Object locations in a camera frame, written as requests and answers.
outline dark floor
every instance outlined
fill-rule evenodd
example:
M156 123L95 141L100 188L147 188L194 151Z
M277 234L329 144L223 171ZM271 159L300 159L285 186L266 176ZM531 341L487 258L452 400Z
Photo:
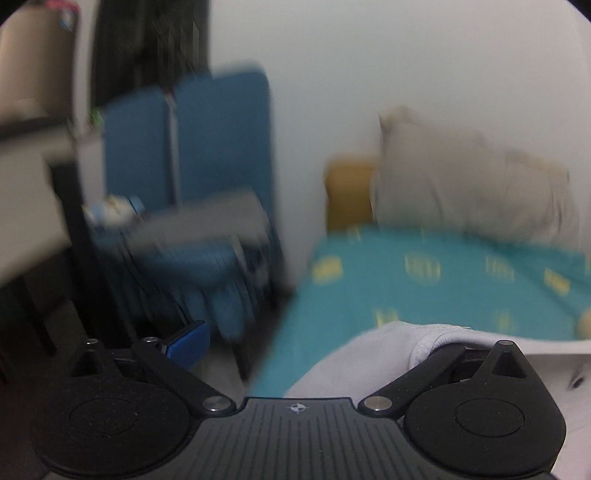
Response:
M258 327L251 332L248 351L256 365L273 336L279 312L263 312ZM38 480L46 470L39 463L28 440L35 407L43 399L51 379L85 338L84 330L70 303L46 319L47 329L57 346L57 355L47 357L27 322L13 323L0 330L0 352L5 358L7 385L0 382L0 479ZM214 339L207 355L193 373L212 387L240 402L247 386L240 381L230 347Z

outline beige pillow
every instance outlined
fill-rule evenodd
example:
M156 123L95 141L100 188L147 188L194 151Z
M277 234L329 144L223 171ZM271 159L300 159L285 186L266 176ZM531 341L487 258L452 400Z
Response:
M565 176L491 148L478 132L407 121L401 111L386 125L372 182L378 223L576 247L579 218Z

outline yellow wooden headboard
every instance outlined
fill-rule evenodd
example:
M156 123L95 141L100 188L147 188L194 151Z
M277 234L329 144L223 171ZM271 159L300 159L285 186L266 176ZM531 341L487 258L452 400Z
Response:
M373 222L369 184L377 164L377 157L370 155L341 154L328 161L324 172L327 231Z

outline mattress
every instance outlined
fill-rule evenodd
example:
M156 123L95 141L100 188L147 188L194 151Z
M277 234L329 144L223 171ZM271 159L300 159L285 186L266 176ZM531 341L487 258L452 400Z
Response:
M584 255L452 234L352 229L317 248L249 393L282 397L326 355L389 322L570 341L587 309L591 258Z

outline chair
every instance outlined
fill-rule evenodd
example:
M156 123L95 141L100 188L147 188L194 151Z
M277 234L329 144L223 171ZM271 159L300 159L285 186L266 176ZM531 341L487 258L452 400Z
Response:
M119 278L119 292L114 293L131 321L145 316L146 310L170 317L178 316L173 311L178 309L188 319L204 318L232 343L241 376L246 378L242 341L254 322L258 301L273 292L273 270L280 257L272 227L267 79L257 70L193 76L181 83L174 98L177 136L168 135L168 108L157 90L134 94L107 109L108 193L139 196L153 214L149 225L211 205L221 194L248 189L269 220L269 241L238 248L230 237L183 242L134 254L132 265L113 252L122 237L136 233L102 234L98 244L109 257L107 268ZM173 161L170 152L175 149L169 139L175 137L178 159ZM154 296L159 302L150 298L150 289L161 294Z

